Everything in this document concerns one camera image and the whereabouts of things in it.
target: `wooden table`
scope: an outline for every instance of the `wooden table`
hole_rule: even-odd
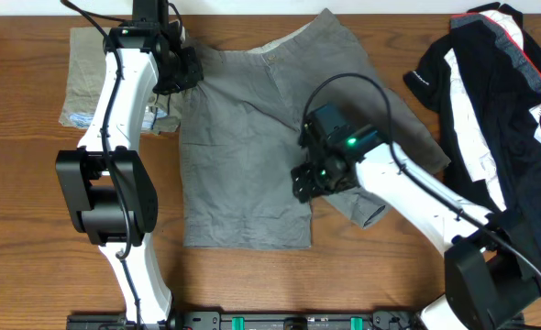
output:
[[[312,16],[184,16],[193,36],[221,50],[248,50]],[[437,135],[437,118],[404,86],[448,15],[340,16],[384,81]],[[0,17],[0,329],[61,329],[74,312],[124,309],[116,278],[87,236],[72,227],[54,170],[81,130],[59,125],[69,28],[81,17]],[[541,16],[525,26],[541,45]],[[182,308],[226,311],[364,311],[422,308],[444,291],[442,258],[396,212],[367,231],[314,202],[312,248],[260,252],[182,248],[177,134],[143,136],[141,157],[160,201],[155,248]],[[541,324],[541,301],[527,310]]]

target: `gray cloth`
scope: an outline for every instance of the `gray cloth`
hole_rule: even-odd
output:
[[[86,129],[94,117],[105,80],[103,37],[95,27],[71,29],[71,54],[65,103],[59,122],[67,127]],[[152,133],[174,132],[181,122],[181,113],[171,105],[180,94],[153,94],[147,104],[142,130]]]
[[[328,10],[286,38],[250,51],[216,51],[188,39],[204,67],[177,105],[181,127],[186,247],[308,248],[311,209],[292,192],[290,171],[305,161],[297,145],[304,104],[321,82],[341,72],[382,81],[356,37]],[[449,159],[401,98],[392,104],[395,139],[427,171]],[[383,101],[367,83],[328,85],[311,110],[326,102],[359,109],[358,120],[386,132]],[[376,223],[390,209],[361,189],[326,197],[354,223]]]

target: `black cable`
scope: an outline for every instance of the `black cable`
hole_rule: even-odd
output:
[[[387,97],[387,95],[384,93],[384,91],[382,90],[382,88],[377,84],[375,83],[371,78],[365,76],[365,75],[362,75],[362,74],[359,74],[359,73],[354,73],[354,72],[350,72],[350,73],[340,73],[340,74],[337,74],[329,79],[327,79],[325,82],[322,82],[321,85],[319,85],[319,87],[317,87],[314,92],[311,94],[311,96],[309,96],[309,99],[307,100],[307,103],[305,104],[305,109],[304,109],[304,119],[305,117],[307,116],[307,112],[308,112],[308,109],[309,109],[309,105],[311,104],[311,102],[313,101],[314,97],[324,88],[326,87],[327,84],[331,83],[332,81],[336,80],[336,79],[339,79],[339,78],[344,78],[344,77],[356,77],[356,78],[360,78],[368,83],[371,83],[376,89],[377,91],[381,94],[382,96],[382,99],[384,100],[384,103],[385,103],[385,106],[386,106],[386,110],[387,110],[387,120],[389,121],[388,123],[388,129],[389,129],[389,149],[391,150],[391,156],[392,156],[392,159],[394,160],[395,164],[399,167],[400,171],[405,174],[413,183],[415,183],[419,188],[423,189],[426,193],[428,193],[429,195],[431,195],[432,197],[434,197],[435,199],[437,199],[440,203],[442,203],[445,207],[447,207],[449,210],[451,210],[452,212],[456,213],[456,215],[459,215],[461,218],[463,218],[464,220],[466,220],[467,222],[469,222],[471,225],[477,227],[482,233],[484,233],[485,235],[487,235],[488,237],[490,237],[493,241],[495,241],[497,244],[499,244],[499,246],[501,246],[502,248],[508,250],[509,252],[513,253],[516,257],[518,257],[521,261],[523,261],[525,264],[527,264],[527,266],[532,270],[532,272],[537,276],[537,278],[541,281],[541,270],[539,270],[528,258],[526,258],[520,251],[518,251],[516,248],[514,248],[513,246],[511,246],[511,244],[507,243],[506,241],[504,241],[502,238],[500,238],[498,235],[496,235],[495,233],[493,233],[491,230],[489,230],[486,226],[484,226],[483,224],[479,223],[477,220],[475,220],[472,216],[470,216],[469,214],[467,214],[466,212],[464,212],[464,209],[460,208],[460,207],[456,207],[453,203],[451,203],[450,201],[447,201],[444,197],[440,196],[439,194],[437,194],[437,192],[435,192],[434,190],[430,189],[429,187],[427,187],[425,184],[423,184],[421,181],[419,181],[417,178],[415,178],[415,176],[413,176],[413,174],[411,174],[411,172],[409,172],[407,170],[407,166],[406,164],[404,163],[401,163],[401,161],[397,158],[397,155],[395,153],[395,150],[394,150],[394,147],[393,147],[393,138],[392,138],[392,129],[393,129],[393,126],[392,126],[392,110],[391,110],[391,104],[389,102],[389,98]],[[301,123],[301,132],[302,132],[302,135],[303,135],[303,132],[304,132],[304,119],[302,120],[302,123]],[[521,325],[517,325],[516,326],[517,329],[535,329],[535,330],[541,330],[541,326],[538,326],[538,325],[527,325],[527,324],[521,324]]]
[[[126,275],[127,284],[130,286],[130,290],[132,291],[132,295],[134,296],[134,304],[136,305],[136,328],[137,330],[139,330],[141,329],[140,327],[140,298],[138,297],[138,293],[136,292],[136,287],[134,286],[134,282],[132,281],[132,277],[130,276],[130,270],[127,268],[126,260],[120,259],[120,262],[122,263],[122,268],[124,269],[124,274]]]
[[[84,12],[85,14],[87,14],[88,16],[90,17],[97,17],[97,18],[102,18],[102,19],[107,19],[107,20],[113,20],[115,22],[126,22],[126,20],[124,18],[117,18],[117,17],[112,17],[112,16],[105,16],[105,15],[100,15],[100,14],[96,14],[96,13],[92,13],[92,12],[88,12],[88,11],[85,11],[85,10],[82,10],[80,9],[78,6],[74,5],[73,3],[69,2],[69,1],[61,1],[61,3],[66,6],[67,8],[70,8],[76,12],[78,12],[79,14],[81,14],[82,12]]]
[[[136,292],[136,287],[134,286],[134,282],[132,281],[132,278],[130,276],[130,272],[127,268],[126,264],[126,258],[130,253],[130,249],[132,248],[132,238],[130,235],[131,232],[131,226],[132,226],[132,219],[130,218],[130,214],[127,208],[126,200],[124,199],[124,194],[122,193],[122,187],[119,184],[119,180],[116,176],[116,166],[114,165],[114,162],[112,161],[112,158],[109,154],[109,148],[107,146],[107,127],[109,123],[110,115],[112,114],[112,108],[114,106],[114,101],[116,100],[117,90],[119,88],[120,82],[123,79],[123,71],[122,71],[122,61],[120,59],[120,56],[117,52],[116,45],[114,45],[114,42],[112,39],[110,39],[105,31],[95,22],[91,16],[84,10],[80,9],[78,6],[71,3],[69,0],[61,0],[61,3],[68,8],[78,12],[81,14],[85,19],[87,19],[97,30],[99,33],[102,34],[104,37],[104,40],[106,41],[108,47],[114,52],[114,57],[116,58],[116,64],[117,64],[117,71],[116,71],[116,81],[114,83],[114,89],[112,89],[112,93],[109,97],[109,101],[107,103],[107,108],[105,109],[104,114],[104,122],[102,124],[101,128],[101,139],[102,139],[102,150],[103,150],[103,156],[105,161],[105,166],[107,167],[107,171],[109,172],[109,176],[112,179],[112,183],[114,184],[114,189],[116,190],[116,196],[118,203],[120,205],[120,208],[122,209],[122,213],[124,215],[124,219],[126,220],[126,248],[124,251],[120,251],[116,253],[116,258],[120,260],[122,263],[122,267],[124,268],[124,273],[126,274],[126,280],[127,284],[130,287],[130,290],[132,291],[132,295],[134,296],[134,304],[136,305],[136,328],[140,329],[140,299],[138,297],[138,293]]]
[[[152,125],[150,126],[150,130],[154,130],[154,125],[157,123],[157,115],[159,114],[159,107],[157,106],[157,103],[159,101],[160,94],[157,94],[157,100],[154,101],[154,106],[151,106],[151,108],[154,109],[154,119],[152,119]]]
[[[177,10],[177,7],[172,4],[172,3],[167,3],[169,4],[169,6],[172,8],[172,10],[174,10],[175,12],[175,15],[177,15],[177,19],[179,19],[179,39],[181,39],[182,37],[182,19],[181,19],[181,15],[179,14],[179,11]]]

